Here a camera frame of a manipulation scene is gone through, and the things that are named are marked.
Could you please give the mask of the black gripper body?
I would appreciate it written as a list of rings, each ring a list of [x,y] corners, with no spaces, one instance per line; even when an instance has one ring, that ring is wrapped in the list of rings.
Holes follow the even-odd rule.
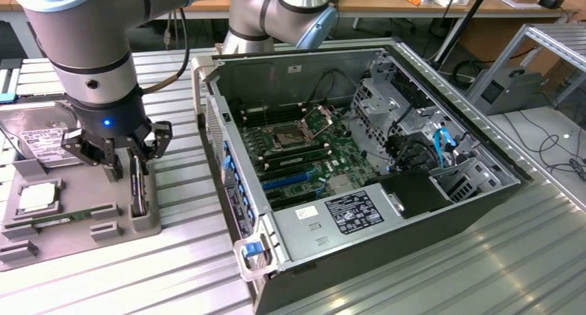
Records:
[[[107,104],[86,103],[68,96],[82,129],[103,139],[150,130],[151,121],[142,96],[143,90],[138,84],[122,99]]]

